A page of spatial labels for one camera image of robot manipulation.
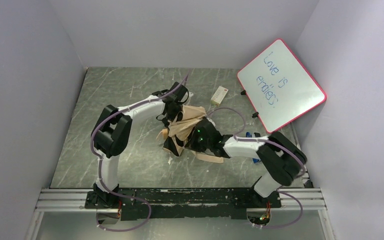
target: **marble surface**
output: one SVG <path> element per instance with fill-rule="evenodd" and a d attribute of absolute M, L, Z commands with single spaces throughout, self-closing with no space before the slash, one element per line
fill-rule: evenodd
<path fill-rule="evenodd" d="M 75 106 L 70 127 L 55 170 L 51 188 L 90 188 L 97 178 L 98 162 L 90 150 L 90 135 L 104 106 L 126 106 L 145 99 L 151 93 L 168 89 L 174 81 L 180 82 L 186 68 L 124 68 L 91 67 Z M 187 88 L 190 105 L 211 110 L 210 99 L 218 88 L 229 89 L 221 107 L 240 111 L 246 119 L 245 132 L 266 131 L 261 122 L 251 118 L 254 109 L 237 79 L 237 69 L 191 69 Z M 242 127 L 241 117 L 229 110 L 215 112 L 211 118 L 221 134 L 232 134 Z M 142 127 L 132 128 L 129 143 L 119 156 L 118 179 L 120 187 L 134 188 L 205 188 L 250 187 L 266 172 L 264 165 L 254 164 L 246 157 L 232 157 L 224 163 L 196 159 L 184 150 L 180 157 L 162 150 L 163 141 L 156 137 L 163 125 L 150 118 Z M 297 143 L 289 124 L 280 130 Z M 291 187 L 302 187 L 297 179 Z"/>

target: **purple cable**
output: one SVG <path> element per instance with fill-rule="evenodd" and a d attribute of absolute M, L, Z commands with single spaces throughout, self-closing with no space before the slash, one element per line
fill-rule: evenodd
<path fill-rule="evenodd" d="M 124 195 L 124 194 L 120 194 L 120 193 L 117 193 L 117 192 L 114 192 L 112 190 L 110 190 L 104 183 L 104 181 L 102 181 L 102 162 L 104 160 L 104 157 L 102 155 L 100 155 L 97 151 L 95 151 L 95 148 L 94 148 L 94 139 L 95 139 L 95 136 L 98 132 L 98 130 L 100 128 L 102 128 L 102 126 L 104 126 L 109 120 L 111 120 L 112 118 L 114 118 L 115 116 L 117 115 L 120 115 L 122 113 L 125 113 L 126 111 L 130 110 L 130 109 L 135 109 L 143 104 L 146 104 L 146 103 L 152 103 L 152 102 L 156 102 L 156 101 L 159 101 L 161 99 L 163 99 L 164 97 L 174 93 L 178 88 L 180 88 L 180 86 L 183 84 L 183 83 L 186 83 L 186 81 L 188 80 L 188 76 L 189 76 L 189 72 L 186 74 L 186 76 L 184 77 L 184 79 L 180 82 L 180 84 L 178 84 L 175 88 L 173 88 L 173 90 L 167 92 L 166 94 L 158 97 L 158 98 L 154 98 L 154 99 L 151 99 L 151 100 L 143 100 L 143 101 L 140 101 L 128 108 L 124 108 L 112 115 L 110 115 L 109 117 L 105 118 L 100 124 L 98 124 L 98 126 L 96 126 L 96 128 L 93 130 L 92 132 L 92 135 L 90 137 L 90 150 L 92 151 L 92 153 L 94 155 L 96 155 L 98 158 L 99 158 L 99 164 L 98 164 L 98 179 L 99 179 L 99 182 L 100 184 L 102 185 L 102 187 L 107 191 L 109 192 L 110 194 L 112 195 L 115 195 L 117 197 L 121 197 L 121 198 L 127 198 L 127 199 L 135 199 L 135 200 L 138 200 L 138 201 L 141 201 L 143 203 L 145 203 L 148 208 L 149 208 L 149 212 L 148 212 L 148 216 L 146 217 L 146 219 L 138 224 L 137 226 L 134 226 L 134 227 L 131 227 L 131 228 L 128 228 L 128 229 L 111 229 L 111 228 L 106 228 L 106 227 L 103 227 L 99 221 L 98 221 L 98 215 L 96 215 L 96 224 L 97 224 L 97 227 L 104 230 L 104 231 L 110 231 L 110 232 L 128 232 L 128 231 L 132 231 L 132 230 L 135 230 L 135 229 L 138 229 L 140 227 L 142 227 L 144 224 L 146 224 L 150 217 L 151 217 L 151 212 L 152 212 L 152 209 L 151 209 L 151 205 L 148 201 L 146 201 L 145 199 L 143 198 L 140 198 L 140 197 L 136 197 L 136 196 L 127 196 L 127 195 Z"/>
<path fill-rule="evenodd" d="M 235 110 L 235 109 L 233 109 L 233 108 L 230 108 L 230 107 L 219 107 L 219 108 L 217 108 L 217 109 L 214 109 L 213 111 L 210 111 L 210 112 L 207 114 L 207 116 L 210 116 L 210 115 L 212 115 L 215 111 L 217 111 L 217 110 L 221 110 L 221 109 L 231 110 L 231 111 L 237 113 L 237 114 L 242 118 L 242 121 L 243 121 L 243 127 L 242 127 L 242 129 L 241 129 L 240 131 L 236 132 L 235 134 L 233 134 L 233 138 L 234 138 L 236 141 L 239 141 L 239 142 L 264 142 L 264 143 L 267 143 L 267 144 L 276 146 L 276 147 L 278 147 L 279 149 L 281 149 L 284 153 L 287 153 L 287 154 L 289 154 L 291 157 L 293 157 L 293 159 L 295 159 L 296 162 L 297 162 L 297 163 L 299 164 L 299 166 L 301 167 L 301 173 L 298 174 L 298 175 L 296 176 L 297 178 L 299 178 L 299 177 L 301 177 L 302 175 L 305 174 L 306 170 L 305 170 L 304 164 L 300 161 L 300 159 L 299 159 L 293 152 L 291 152 L 290 150 L 288 150 L 288 149 L 285 148 L 284 146 L 282 146 L 282 145 L 280 145 L 280 144 L 278 144 L 278 143 L 276 143 L 276 142 L 274 142 L 274 141 L 265 140 L 265 139 L 254 140 L 254 139 L 252 139 L 252 138 L 246 138 L 246 137 L 244 137 L 244 138 L 238 138 L 238 137 L 237 137 L 237 134 L 240 134 L 243 130 L 245 130 L 246 121 L 245 121 L 244 116 L 243 116 L 240 112 L 238 112 L 237 110 Z M 301 217 L 303 216 L 304 209 L 303 209 L 303 205 L 301 204 L 301 202 L 300 202 L 296 197 L 292 196 L 291 194 L 286 193 L 286 192 L 284 192 L 284 191 L 279 191 L 279 188 L 276 189 L 276 191 L 277 191 L 278 193 L 283 194 L 283 195 L 286 195 L 286 196 L 289 196 L 289 197 L 291 197 L 292 199 L 294 199 L 294 200 L 298 203 L 298 205 L 299 205 L 299 209 L 300 209 L 299 215 L 298 215 L 298 217 L 297 217 L 295 220 L 293 220 L 293 221 L 291 221 L 291 222 L 289 222 L 289 223 L 286 223 L 286 224 L 283 224 L 283 225 L 277 225 L 277 226 L 262 226 L 262 225 L 260 225 L 262 228 L 265 228 L 265 229 L 281 229 L 281 228 L 285 228 L 285 227 L 288 227 L 288 226 L 290 226 L 290 225 L 292 225 L 292 224 L 295 224 L 295 223 L 298 222 L 298 221 L 301 219 Z"/>

